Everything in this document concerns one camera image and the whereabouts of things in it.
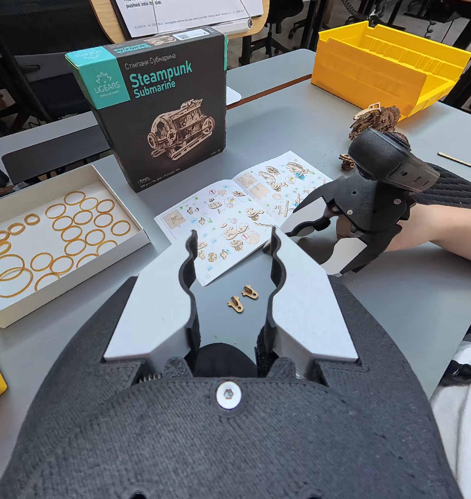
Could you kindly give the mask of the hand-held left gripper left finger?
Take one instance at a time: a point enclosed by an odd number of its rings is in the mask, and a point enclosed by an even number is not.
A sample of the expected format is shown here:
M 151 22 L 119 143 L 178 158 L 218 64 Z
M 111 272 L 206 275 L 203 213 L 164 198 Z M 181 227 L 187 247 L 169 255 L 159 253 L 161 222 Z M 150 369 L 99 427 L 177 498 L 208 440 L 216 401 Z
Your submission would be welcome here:
M 142 269 L 104 353 L 106 361 L 145 359 L 164 372 L 172 357 L 195 363 L 201 334 L 195 296 L 197 232 L 191 230 Z

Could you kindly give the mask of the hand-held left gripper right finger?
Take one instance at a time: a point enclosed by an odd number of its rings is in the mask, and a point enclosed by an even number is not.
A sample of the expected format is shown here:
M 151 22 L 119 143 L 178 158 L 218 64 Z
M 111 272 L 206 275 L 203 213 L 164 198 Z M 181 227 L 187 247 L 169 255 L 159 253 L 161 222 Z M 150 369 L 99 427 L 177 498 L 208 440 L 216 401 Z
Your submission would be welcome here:
M 326 271 L 276 227 L 263 352 L 290 358 L 300 376 L 316 359 L 355 363 L 358 353 Z

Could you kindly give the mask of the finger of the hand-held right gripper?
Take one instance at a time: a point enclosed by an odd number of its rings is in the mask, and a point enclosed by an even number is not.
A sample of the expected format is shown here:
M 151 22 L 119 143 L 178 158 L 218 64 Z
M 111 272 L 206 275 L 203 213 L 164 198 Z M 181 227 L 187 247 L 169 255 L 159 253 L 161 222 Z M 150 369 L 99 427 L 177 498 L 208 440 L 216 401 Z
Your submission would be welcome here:
M 313 190 L 280 225 L 282 233 L 289 237 L 311 234 L 330 225 L 330 219 L 339 215 L 334 202 L 336 183 L 326 183 Z
M 366 248 L 368 245 L 360 238 L 342 238 L 334 245 L 331 257 L 320 267 L 327 275 L 338 278 L 350 271 L 357 272 L 370 263 L 366 256 L 360 256 Z

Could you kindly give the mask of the person's right forearm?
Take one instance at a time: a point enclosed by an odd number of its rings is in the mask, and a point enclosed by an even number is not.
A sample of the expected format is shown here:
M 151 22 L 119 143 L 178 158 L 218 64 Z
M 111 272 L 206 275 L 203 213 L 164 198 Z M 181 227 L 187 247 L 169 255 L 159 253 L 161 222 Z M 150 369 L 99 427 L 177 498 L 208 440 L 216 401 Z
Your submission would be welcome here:
M 405 250 L 431 242 L 471 261 L 471 209 L 415 204 L 402 230 L 386 251 Z

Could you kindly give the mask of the dark grey desk mat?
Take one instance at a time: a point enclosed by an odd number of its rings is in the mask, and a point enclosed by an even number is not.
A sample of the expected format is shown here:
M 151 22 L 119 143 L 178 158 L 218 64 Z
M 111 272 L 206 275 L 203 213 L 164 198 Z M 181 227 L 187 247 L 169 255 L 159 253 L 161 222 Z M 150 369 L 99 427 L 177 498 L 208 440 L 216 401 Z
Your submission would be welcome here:
M 13 184 L 109 150 L 98 126 L 89 127 L 2 156 Z

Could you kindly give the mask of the person's right hand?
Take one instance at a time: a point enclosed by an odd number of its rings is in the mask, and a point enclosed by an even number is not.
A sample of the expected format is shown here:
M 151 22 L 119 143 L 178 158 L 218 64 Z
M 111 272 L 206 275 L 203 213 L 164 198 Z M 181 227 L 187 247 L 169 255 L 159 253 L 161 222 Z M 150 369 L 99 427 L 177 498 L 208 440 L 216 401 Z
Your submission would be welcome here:
M 356 235 L 356 229 L 351 231 L 352 223 L 351 221 L 345 216 L 345 215 L 340 215 L 337 218 L 336 221 L 336 237 L 337 240 L 343 239 L 343 238 L 355 238 L 357 237 Z

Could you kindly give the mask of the wooden gear model assembly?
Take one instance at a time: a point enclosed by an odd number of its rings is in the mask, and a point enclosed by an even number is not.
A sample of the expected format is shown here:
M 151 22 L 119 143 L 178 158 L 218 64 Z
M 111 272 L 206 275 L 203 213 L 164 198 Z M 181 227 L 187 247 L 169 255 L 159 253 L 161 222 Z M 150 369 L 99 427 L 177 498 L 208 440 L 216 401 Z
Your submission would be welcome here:
M 349 140 L 354 140 L 364 130 L 373 128 L 379 132 L 394 132 L 395 125 L 401 118 L 401 111 L 397 106 L 384 107 L 379 102 L 369 105 L 354 116 L 351 125 Z

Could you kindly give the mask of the black quilted wrist rest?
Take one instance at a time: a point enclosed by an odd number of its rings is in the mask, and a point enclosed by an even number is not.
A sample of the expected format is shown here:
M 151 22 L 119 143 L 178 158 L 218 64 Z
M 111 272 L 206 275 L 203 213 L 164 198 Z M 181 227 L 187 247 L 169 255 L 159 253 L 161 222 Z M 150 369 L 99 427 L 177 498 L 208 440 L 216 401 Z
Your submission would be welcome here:
M 197 354 L 194 377 L 256 378 L 257 366 L 245 353 L 226 343 L 202 346 Z
M 413 194 L 414 200 L 421 205 L 471 209 L 471 182 L 435 164 L 429 165 L 440 177 L 429 189 Z

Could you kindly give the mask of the white cardboard tray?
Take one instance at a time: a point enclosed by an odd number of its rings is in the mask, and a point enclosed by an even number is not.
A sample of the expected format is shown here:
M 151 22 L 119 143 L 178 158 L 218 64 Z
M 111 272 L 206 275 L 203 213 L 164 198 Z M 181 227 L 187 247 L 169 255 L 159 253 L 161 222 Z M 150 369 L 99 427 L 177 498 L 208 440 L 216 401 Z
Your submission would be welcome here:
M 94 166 L 0 199 L 0 328 L 149 243 Z

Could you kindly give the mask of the thin wooden stick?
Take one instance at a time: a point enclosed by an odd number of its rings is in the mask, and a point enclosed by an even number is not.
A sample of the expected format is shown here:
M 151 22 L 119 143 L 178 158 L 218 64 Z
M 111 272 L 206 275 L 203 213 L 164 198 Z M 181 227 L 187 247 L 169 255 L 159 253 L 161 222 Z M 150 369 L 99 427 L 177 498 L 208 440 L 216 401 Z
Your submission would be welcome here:
M 438 152 L 438 153 L 437 153 L 437 155 L 438 155 L 439 157 L 442 157 L 442 158 L 447 159 L 447 160 L 449 160 L 449 161 L 452 161 L 452 162 L 454 162 L 454 163 L 457 163 L 457 164 L 460 164 L 460 165 L 464 165 L 464 166 L 466 166 L 466 167 L 468 167 L 468 168 L 471 168 L 471 163 L 466 162 L 466 161 L 464 161 L 464 160 L 454 158 L 454 157 L 452 157 L 452 156 L 450 156 L 450 155 L 448 155 L 448 154 L 445 154 L 445 153 L 443 153 L 443 152 Z

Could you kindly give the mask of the large yellow plastic bin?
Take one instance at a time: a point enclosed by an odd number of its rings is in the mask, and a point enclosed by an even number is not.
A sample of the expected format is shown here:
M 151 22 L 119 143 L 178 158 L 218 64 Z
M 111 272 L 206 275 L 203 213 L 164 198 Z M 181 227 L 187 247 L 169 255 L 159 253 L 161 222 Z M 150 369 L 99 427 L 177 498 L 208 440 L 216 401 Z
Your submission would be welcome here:
M 364 109 L 397 106 L 401 119 L 448 95 L 471 53 L 358 22 L 319 33 L 312 84 Z

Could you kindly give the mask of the dark model kit box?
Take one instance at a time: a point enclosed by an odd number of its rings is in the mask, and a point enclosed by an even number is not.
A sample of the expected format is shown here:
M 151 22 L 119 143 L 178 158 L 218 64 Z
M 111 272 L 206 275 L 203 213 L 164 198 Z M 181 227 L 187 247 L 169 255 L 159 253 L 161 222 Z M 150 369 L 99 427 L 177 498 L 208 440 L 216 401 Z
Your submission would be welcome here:
M 224 150 L 226 48 L 205 26 L 65 54 L 135 192 Z

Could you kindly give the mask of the person's white shirt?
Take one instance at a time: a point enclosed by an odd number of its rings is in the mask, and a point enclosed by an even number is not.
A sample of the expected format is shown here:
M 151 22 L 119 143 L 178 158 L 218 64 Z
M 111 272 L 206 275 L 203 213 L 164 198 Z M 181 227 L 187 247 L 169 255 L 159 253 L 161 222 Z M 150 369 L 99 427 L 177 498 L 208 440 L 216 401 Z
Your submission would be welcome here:
M 430 404 L 446 457 L 464 498 L 471 498 L 471 380 L 441 380 Z

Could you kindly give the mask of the white printed paper sheet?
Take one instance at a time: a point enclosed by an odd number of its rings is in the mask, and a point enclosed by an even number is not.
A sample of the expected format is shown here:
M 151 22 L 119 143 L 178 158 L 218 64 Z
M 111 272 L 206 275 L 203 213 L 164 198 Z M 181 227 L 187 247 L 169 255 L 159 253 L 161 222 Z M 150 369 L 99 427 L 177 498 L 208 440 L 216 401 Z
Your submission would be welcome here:
M 165 34 L 205 25 L 225 34 L 252 28 L 263 16 L 263 1 L 112 1 L 130 38 Z

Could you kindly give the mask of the light wooden board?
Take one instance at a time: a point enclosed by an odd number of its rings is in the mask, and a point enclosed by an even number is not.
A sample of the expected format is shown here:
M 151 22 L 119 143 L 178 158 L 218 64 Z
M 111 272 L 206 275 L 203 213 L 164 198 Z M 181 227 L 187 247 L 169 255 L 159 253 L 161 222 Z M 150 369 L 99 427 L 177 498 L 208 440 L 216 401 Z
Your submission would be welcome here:
M 91 4 L 93 12 L 102 30 L 112 43 L 121 43 L 129 40 L 128 36 L 121 28 L 119 18 L 114 10 L 111 1 L 89 1 L 89 3 Z M 252 36 L 259 33 L 264 28 L 264 25 L 266 23 L 269 12 L 269 4 L 270 1 L 262 1 L 263 15 L 252 18 L 252 28 L 248 28 L 245 31 L 228 34 L 228 39 L 234 40 L 237 38 Z

